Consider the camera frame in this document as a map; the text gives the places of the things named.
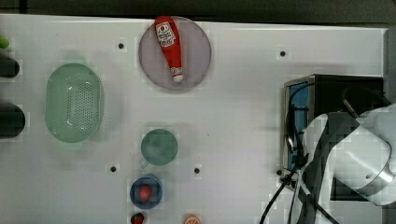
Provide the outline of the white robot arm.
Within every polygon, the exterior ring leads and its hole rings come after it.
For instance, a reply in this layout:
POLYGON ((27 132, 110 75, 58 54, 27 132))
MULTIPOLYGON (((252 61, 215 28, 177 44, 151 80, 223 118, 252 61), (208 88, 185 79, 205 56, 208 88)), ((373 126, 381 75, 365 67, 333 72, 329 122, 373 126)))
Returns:
POLYGON ((330 208, 334 179, 377 206, 395 202, 395 105, 357 118, 322 114, 304 130, 303 146, 293 224, 341 224, 330 208))

